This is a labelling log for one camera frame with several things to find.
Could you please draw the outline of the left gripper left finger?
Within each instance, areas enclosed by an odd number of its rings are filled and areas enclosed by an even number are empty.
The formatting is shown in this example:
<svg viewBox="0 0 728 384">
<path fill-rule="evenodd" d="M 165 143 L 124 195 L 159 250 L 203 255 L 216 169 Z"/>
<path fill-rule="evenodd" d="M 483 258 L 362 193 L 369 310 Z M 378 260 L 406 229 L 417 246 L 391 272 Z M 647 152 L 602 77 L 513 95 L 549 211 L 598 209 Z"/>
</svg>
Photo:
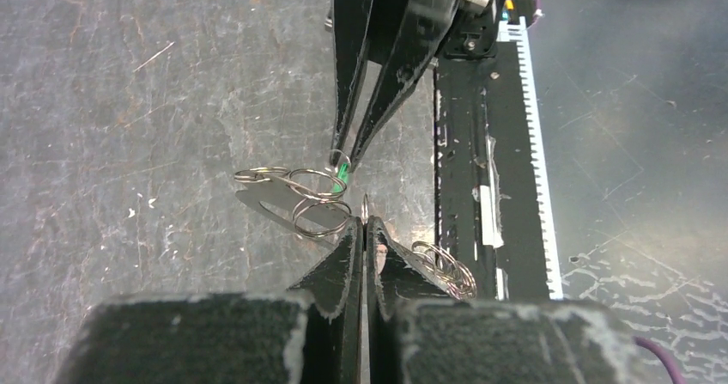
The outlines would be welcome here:
<svg viewBox="0 0 728 384">
<path fill-rule="evenodd" d="M 357 383 L 363 226 L 273 293 L 137 294 L 98 305 L 60 383 Z"/>
</svg>

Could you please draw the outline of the metal key organizer plate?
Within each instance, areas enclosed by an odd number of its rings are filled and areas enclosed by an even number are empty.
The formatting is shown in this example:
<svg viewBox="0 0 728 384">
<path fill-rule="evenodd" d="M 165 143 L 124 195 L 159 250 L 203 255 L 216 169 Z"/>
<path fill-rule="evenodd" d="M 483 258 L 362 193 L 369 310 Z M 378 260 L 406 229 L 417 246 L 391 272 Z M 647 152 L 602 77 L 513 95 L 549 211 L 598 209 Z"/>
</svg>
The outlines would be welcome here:
<svg viewBox="0 0 728 384">
<path fill-rule="evenodd" d="M 234 181 L 254 195 L 256 189 L 273 195 L 272 201 L 257 198 L 264 212 L 269 212 L 299 237 L 323 240 L 340 233 L 350 218 L 352 208 L 343 199 L 345 192 L 333 192 L 337 167 L 351 160 L 343 152 L 340 162 L 323 171 L 313 168 L 258 167 L 237 171 Z M 435 283 L 459 300 L 477 297 L 476 280 L 470 270 L 447 250 L 425 241 L 415 241 L 403 250 L 403 256 L 422 267 Z"/>
</svg>

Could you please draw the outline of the key with green tag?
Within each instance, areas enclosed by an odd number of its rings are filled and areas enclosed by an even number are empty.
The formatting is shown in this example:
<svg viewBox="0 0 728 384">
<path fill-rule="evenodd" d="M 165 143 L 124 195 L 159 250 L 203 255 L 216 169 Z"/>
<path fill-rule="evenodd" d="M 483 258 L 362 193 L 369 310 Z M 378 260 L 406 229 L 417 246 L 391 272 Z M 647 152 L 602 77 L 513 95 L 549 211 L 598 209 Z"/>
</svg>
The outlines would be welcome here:
<svg viewBox="0 0 728 384">
<path fill-rule="evenodd" d="M 333 186 L 333 192 L 345 192 L 349 181 L 349 164 L 342 163 L 337 167 L 336 183 Z"/>
</svg>

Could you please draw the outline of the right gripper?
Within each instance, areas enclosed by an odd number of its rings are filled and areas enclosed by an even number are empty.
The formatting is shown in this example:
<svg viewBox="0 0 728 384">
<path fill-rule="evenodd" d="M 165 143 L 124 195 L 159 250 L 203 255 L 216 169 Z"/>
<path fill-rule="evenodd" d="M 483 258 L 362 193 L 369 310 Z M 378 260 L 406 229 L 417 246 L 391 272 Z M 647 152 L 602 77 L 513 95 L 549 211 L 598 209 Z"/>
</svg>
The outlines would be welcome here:
<svg viewBox="0 0 728 384">
<path fill-rule="evenodd" d="M 352 168 L 358 168 L 375 135 L 414 93 L 434 56 L 477 61 L 496 55 L 505 2 L 331 0 L 336 84 L 333 152 L 343 151 L 352 125 L 367 70 L 369 41 L 368 59 L 382 66 L 349 155 Z"/>
</svg>

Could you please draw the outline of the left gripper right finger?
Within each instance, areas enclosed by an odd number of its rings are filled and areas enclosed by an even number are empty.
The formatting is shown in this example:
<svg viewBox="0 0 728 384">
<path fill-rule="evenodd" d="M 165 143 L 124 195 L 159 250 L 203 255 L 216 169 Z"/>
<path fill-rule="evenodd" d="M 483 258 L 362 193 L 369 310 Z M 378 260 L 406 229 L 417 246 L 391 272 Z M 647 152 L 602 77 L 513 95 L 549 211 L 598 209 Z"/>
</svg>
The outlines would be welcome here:
<svg viewBox="0 0 728 384">
<path fill-rule="evenodd" d="M 645 383 L 638 346 L 605 306 L 459 301 L 372 216 L 365 229 L 374 383 Z"/>
</svg>

